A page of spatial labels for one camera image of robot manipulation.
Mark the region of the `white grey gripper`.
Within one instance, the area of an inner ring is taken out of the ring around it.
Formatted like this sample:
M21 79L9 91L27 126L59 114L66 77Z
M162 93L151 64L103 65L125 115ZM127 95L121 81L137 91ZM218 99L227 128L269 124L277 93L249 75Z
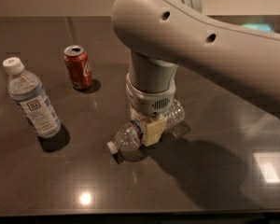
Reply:
M144 145L148 147L158 143L167 123L167 118L158 114L167 111L172 106L175 97L175 73L169 78L169 88L156 93L138 90L132 84L130 75L127 75L126 94L131 105L131 120L140 119Z

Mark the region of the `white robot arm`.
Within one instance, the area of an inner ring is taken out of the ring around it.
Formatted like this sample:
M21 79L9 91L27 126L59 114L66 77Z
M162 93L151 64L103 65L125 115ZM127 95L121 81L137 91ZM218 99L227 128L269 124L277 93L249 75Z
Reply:
M280 119L280 34L211 19L201 0L116 0L111 22L131 51L133 112L167 111L184 66Z

